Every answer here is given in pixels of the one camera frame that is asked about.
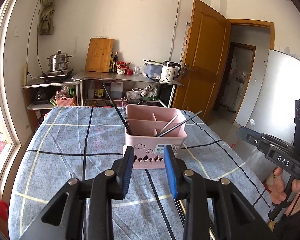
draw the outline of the white kettle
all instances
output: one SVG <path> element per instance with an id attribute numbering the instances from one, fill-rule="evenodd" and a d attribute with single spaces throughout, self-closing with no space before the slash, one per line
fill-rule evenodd
<path id="1" fill-rule="evenodd" d="M 171 61 L 163 62 L 162 71 L 161 71 L 161 82 L 172 83 L 174 78 L 180 76 L 181 65 Z"/>

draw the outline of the stainless steel pot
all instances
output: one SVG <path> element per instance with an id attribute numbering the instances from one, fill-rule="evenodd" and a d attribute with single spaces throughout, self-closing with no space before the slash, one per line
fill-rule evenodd
<path id="1" fill-rule="evenodd" d="M 67 53 L 61 53 L 61 50 L 58 50 L 57 54 L 53 54 L 50 56 L 50 58 L 47 58 L 49 60 L 49 66 L 50 71 L 61 71 L 68 69 L 69 58 L 72 56 L 69 56 Z"/>

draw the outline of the wooden cutting board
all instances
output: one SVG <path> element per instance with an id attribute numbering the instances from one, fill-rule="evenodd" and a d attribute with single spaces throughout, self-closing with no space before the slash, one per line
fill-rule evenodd
<path id="1" fill-rule="evenodd" d="M 109 72 L 114 39 L 91 38 L 87 53 L 86 71 Z"/>

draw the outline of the gas stove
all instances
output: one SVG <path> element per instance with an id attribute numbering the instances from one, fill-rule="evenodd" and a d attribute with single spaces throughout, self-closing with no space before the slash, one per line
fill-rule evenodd
<path id="1" fill-rule="evenodd" d="M 39 76 L 44 81 L 60 80 L 67 78 L 73 71 L 73 68 L 68 68 L 61 71 L 47 71 Z"/>

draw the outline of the plaid tablecloth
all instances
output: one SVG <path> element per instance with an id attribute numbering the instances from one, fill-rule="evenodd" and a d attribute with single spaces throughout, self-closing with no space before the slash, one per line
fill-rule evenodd
<path id="1" fill-rule="evenodd" d="M 186 117 L 192 114 L 182 112 Z M 245 162 L 198 117 L 185 130 L 188 136 L 178 158 L 204 178 L 229 178 L 267 221 L 270 195 Z M 10 239 L 20 237 L 71 177 L 91 179 L 111 168 L 122 157 L 124 141 L 124 126 L 114 108 L 52 109 L 35 133 L 15 179 Z M 115 239 L 182 239 L 183 227 L 164 169 L 133 170 L 126 198 L 113 201 L 112 207 Z"/>

